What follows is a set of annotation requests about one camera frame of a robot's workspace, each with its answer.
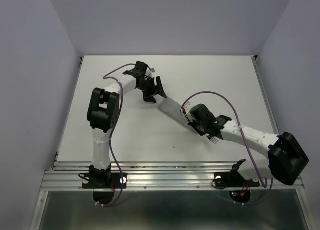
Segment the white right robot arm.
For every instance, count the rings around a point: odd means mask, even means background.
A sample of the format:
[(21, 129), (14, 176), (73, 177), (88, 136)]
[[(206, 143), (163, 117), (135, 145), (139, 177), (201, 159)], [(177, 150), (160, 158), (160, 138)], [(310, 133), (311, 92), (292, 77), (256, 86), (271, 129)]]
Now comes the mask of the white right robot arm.
[(231, 117), (213, 115), (204, 104), (187, 104), (182, 112), (200, 135), (238, 143), (264, 156), (261, 160), (237, 161), (229, 172), (221, 174), (222, 185), (232, 187), (248, 180), (274, 178), (291, 186), (309, 163), (303, 148), (289, 132), (277, 135), (239, 125)]

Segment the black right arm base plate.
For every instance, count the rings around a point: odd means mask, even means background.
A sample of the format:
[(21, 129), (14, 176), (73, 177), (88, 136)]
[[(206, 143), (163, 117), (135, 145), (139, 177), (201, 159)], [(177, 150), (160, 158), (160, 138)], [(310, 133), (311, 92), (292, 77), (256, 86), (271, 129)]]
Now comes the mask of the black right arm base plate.
[(238, 172), (215, 172), (213, 184), (219, 188), (259, 187), (260, 183), (254, 180), (245, 180)]

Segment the grey cloth napkin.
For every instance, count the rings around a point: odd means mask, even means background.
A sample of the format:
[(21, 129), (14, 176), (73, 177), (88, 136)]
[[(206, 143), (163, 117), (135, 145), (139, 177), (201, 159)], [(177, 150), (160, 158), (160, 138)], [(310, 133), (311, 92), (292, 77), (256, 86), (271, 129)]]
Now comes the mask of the grey cloth napkin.
[(180, 125), (184, 126), (188, 130), (192, 131), (193, 133), (197, 134), (197, 131), (188, 124), (187, 118), (184, 116), (184, 114), (180, 111), (181, 105), (173, 100), (170, 97), (165, 98), (158, 106), (158, 109), (179, 123)]

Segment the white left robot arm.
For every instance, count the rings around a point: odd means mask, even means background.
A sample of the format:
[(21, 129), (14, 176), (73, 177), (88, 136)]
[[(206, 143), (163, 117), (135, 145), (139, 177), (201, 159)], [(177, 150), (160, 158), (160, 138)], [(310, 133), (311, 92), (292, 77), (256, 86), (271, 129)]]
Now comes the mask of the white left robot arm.
[(159, 76), (144, 62), (125, 64), (103, 76), (115, 81), (105, 88), (92, 91), (87, 120), (93, 133), (93, 158), (88, 177), (100, 187), (111, 183), (111, 139), (118, 123), (124, 96), (133, 90), (142, 92), (143, 100), (156, 103), (155, 96), (167, 98)]

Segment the black handled fork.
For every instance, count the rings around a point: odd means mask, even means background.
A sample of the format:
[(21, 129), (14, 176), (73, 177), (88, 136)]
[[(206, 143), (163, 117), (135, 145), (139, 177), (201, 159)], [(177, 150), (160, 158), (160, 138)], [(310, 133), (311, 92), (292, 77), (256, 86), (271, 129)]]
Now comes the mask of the black handled fork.
[(219, 138), (211, 136), (209, 134), (206, 134), (206, 137), (208, 140), (210, 140), (212, 143), (217, 144), (219, 142)]

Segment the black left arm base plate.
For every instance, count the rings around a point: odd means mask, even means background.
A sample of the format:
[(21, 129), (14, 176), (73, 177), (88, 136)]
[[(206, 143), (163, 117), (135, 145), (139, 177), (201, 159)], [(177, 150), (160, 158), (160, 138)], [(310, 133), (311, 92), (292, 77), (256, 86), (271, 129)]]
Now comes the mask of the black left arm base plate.
[(113, 172), (109, 180), (91, 180), (89, 173), (79, 173), (78, 176), (82, 179), (82, 188), (84, 189), (121, 189), (127, 187), (128, 174), (123, 172), (123, 177), (120, 172)]

